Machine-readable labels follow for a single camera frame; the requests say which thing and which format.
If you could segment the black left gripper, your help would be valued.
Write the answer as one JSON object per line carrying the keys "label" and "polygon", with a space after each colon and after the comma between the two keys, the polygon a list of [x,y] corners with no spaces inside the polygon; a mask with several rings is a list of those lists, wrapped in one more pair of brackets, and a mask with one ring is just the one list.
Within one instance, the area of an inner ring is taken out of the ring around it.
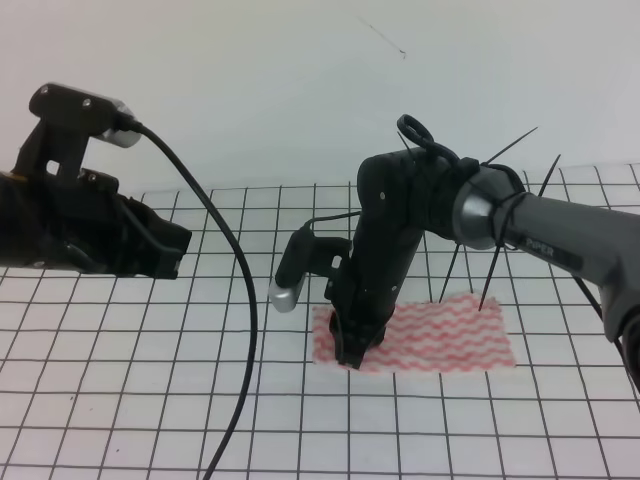
{"label": "black left gripper", "polygon": [[1,265],[176,279],[192,232],[97,185],[1,175]]}

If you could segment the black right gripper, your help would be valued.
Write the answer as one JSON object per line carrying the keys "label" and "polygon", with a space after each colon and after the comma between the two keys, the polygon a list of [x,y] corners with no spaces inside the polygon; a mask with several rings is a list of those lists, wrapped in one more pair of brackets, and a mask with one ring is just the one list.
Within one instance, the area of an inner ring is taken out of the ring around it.
{"label": "black right gripper", "polygon": [[415,227],[356,227],[351,256],[332,289],[336,312],[329,330],[339,365],[359,370],[366,353],[380,345],[419,243]]}

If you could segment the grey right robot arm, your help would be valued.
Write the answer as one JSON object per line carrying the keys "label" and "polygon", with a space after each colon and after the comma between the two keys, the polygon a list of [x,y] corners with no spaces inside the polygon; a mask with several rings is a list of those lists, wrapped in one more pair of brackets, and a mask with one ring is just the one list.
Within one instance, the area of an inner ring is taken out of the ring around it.
{"label": "grey right robot arm", "polygon": [[512,246],[594,284],[606,338],[639,372],[639,219],[529,193],[511,169],[418,150],[366,159],[350,257],[327,294],[337,361],[378,344],[425,232],[478,250]]}

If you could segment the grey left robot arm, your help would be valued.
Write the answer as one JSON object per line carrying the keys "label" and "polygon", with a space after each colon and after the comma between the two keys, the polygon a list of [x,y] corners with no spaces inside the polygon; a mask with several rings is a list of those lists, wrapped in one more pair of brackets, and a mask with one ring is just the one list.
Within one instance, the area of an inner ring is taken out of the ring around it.
{"label": "grey left robot arm", "polygon": [[190,230],[118,193],[117,179],[83,169],[69,185],[1,175],[1,265],[173,280]]}

